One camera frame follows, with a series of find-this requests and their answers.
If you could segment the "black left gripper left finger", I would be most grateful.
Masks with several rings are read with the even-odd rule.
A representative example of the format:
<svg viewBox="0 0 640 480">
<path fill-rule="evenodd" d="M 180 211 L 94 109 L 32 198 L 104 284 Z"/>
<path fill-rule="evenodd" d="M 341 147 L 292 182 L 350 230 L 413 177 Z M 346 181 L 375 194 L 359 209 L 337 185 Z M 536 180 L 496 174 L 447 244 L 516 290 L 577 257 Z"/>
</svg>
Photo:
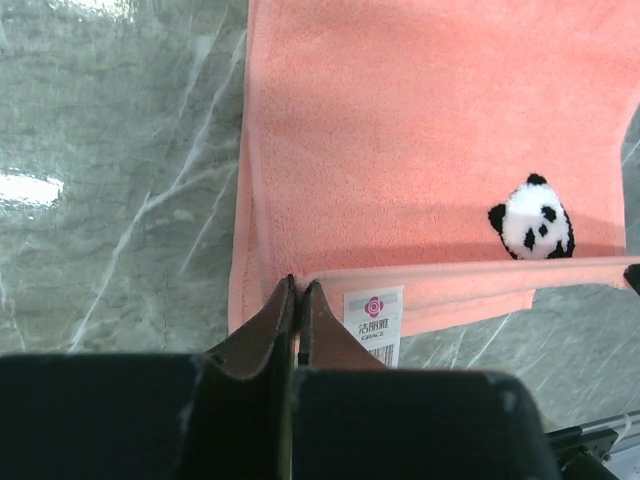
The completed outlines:
<svg viewBox="0 0 640 480">
<path fill-rule="evenodd" d="M 261 310 L 209 351 L 202 400 L 204 479 L 286 479 L 295 284 L 282 278 Z"/>
</svg>

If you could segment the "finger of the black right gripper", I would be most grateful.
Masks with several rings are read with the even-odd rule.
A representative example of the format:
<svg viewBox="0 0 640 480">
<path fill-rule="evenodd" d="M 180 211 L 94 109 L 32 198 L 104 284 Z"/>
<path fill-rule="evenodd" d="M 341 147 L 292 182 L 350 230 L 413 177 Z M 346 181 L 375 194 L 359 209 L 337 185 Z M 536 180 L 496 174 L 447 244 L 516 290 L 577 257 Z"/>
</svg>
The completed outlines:
<svg viewBox="0 0 640 480">
<path fill-rule="evenodd" d="M 637 294 L 640 295 L 640 265 L 639 264 L 631 264 L 629 265 L 624 273 L 624 279 L 629 285 L 629 287 Z"/>
</svg>

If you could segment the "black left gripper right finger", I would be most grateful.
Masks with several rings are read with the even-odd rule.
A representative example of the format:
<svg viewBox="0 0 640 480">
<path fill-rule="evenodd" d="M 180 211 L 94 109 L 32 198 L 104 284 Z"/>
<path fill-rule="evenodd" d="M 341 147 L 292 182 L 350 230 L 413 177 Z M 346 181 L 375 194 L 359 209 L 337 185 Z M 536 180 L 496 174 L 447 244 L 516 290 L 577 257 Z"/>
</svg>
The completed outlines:
<svg viewBox="0 0 640 480">
<path fill-rule="evenodd" d="M 302 296 L 298 364 L 317 369 L 386 369 L 334 316 L 313 281 Z"/>
</svg>

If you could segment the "salmon pink towel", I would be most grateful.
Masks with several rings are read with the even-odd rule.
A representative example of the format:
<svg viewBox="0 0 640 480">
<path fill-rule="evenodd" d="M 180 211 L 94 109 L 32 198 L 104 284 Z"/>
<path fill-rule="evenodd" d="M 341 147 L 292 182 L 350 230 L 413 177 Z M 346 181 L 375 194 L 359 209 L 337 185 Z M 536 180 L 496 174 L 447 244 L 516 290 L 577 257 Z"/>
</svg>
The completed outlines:
<svg viewBox="0 0 640 480">
<path fill-rule="evenodd" d="M 231 329 L 288 275 L 415 335 L 624 288 L 635 1 L 253 1 Z"/>
</svg>

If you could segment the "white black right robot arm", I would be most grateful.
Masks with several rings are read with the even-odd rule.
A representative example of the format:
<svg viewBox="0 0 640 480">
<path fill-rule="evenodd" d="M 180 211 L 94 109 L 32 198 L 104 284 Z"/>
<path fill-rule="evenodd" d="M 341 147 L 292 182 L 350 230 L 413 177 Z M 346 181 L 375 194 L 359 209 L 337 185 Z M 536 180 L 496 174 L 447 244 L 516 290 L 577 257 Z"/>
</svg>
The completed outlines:
<svg viewBox="0 0 640 480">
<path fill-rule="evenodd" d="M 566 479 L 639 476 L 639 259 L 561 261 L 535 394 Z"/>
</svg>

